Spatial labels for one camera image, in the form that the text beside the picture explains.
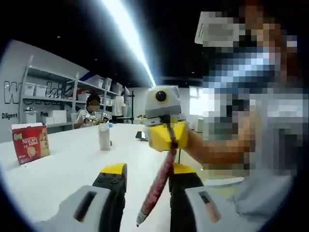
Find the white t-shirt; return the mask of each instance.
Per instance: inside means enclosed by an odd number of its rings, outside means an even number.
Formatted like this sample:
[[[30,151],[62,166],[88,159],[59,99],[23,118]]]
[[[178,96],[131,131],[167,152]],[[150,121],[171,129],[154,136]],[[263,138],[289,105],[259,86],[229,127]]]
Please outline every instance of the white t-shirt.
[[[81,118],[84,118],[84,119],[89,118],[89,119],[96,120],[96,114],[95,112],[89,112],[86,108],[84,108],[78,111],[76,123],[78,123],[81,120]],[[89,122],[87,124],[84,123],[81,127],[91,127],[91,126],[94,126],[93,122]]]
[[[125,105],[125,99],[123,96],[116,96],[114,99],[114,104],[112,105],[112,115],[113,116],[124,116],[122,114],[122,107]]]

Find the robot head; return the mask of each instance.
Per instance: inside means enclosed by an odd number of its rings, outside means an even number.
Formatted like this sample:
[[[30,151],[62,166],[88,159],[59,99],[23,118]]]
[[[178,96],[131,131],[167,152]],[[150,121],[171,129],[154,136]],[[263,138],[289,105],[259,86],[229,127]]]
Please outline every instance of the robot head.
[[[179,91],[176,86],[156,86],[146,93],[146,118],[181,114]]]

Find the person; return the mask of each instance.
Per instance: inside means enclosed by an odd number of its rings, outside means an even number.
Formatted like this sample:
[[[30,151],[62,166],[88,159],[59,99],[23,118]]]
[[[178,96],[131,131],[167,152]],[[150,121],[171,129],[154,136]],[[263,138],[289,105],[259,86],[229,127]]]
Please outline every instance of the person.
[[[95,112],[100,110],[101,99],[97,94],[91,94],[87,98],[86,107],[77,113],[74,128],[90,127],[101,123],[101,119],[97,120]]]
[[[124,120],[120,119],[120,117],[123,117],[125,115],[125,91],[124,89],[121,92],[121,96],[116,96],[114,98],[114,102],[112,105],[112,122],[113,123],[123,123]]]
[[[258,46],[255,55],[247,58],[256,58],[256,68],[257,58],[259,55],[263,57],[259,62],[268,70],[268,83],[260,91],[254,91],[254,85],[250,83],[249,94],[241,96],[249,101],[249,107],[245,112],[238,112],[239,130],[236,139],[203,141],[188,131],[185,148],[201,164],[244,163],[249,154],[250,175],[242,181],[235,195],[225,200],[209,192],[221,214],[221,220],[217,223],[208,222],[209,231],[260,230],[281,209],[297,173],[297,152],[302,142],[308,139],[308,98],[303,92],[295,65],[289,65],[292,62],[295,64],[295,53],[284,45],[280,25],[266,18],[261,8],[248,5],[244,12],[246,26],[252,35],[256,35]],[[241,78],[237,76],[235,79],[234,82],[240,82]],[[255,83],[260,84],[262,81],[262,77],[257,76]],[[228,88],[223,81],[221,84],[225,90]],[[237,85],[241,95],[245,91],[240,91],[241,83],[233,86]]]

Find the child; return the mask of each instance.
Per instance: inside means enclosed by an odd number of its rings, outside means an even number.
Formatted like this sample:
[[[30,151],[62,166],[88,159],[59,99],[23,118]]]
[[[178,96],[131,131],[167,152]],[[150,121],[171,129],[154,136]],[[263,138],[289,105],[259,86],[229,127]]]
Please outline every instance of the child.
[[[100,110],[101,99],[97,94],[91,94],[86,102],[86,107],[78,112],[74,128],[82,128],[98,125],[102,121],[96,120],[95,112]]]

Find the white table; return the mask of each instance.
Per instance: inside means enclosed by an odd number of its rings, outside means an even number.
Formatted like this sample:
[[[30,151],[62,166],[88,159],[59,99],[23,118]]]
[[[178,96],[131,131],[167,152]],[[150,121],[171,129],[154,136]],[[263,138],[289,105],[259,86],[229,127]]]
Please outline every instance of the white table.
[[[0,162],[9,191],[30,220],[47,220],[79,187],[92,185],[103,167],[125,162],[128,168],[126,207],[120,231],[169,232],[168,185],[151,215],[136,227],[138,211],[166,155],[135,139],[142,127],[113,125],[110,151],[99,150],[97,126],[50,134],[51,155],[22,166],[18,165],[13,143],[0,144]]]

